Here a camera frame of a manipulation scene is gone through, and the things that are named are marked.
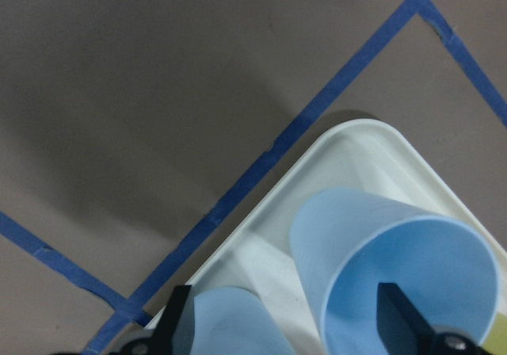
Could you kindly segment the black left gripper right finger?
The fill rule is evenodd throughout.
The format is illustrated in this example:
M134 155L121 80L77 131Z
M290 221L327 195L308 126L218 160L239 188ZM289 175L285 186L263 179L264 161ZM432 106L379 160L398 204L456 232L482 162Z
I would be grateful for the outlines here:
M376 329L389 354L483 354L456 331L437 332L395 283L379 283Z

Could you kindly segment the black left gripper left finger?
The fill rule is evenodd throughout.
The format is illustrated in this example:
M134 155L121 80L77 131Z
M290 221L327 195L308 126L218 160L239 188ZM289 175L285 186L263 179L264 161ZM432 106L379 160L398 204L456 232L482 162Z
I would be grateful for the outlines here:
M176 286L154 329L142 330L115 354L190 354L194 339L192 286Z

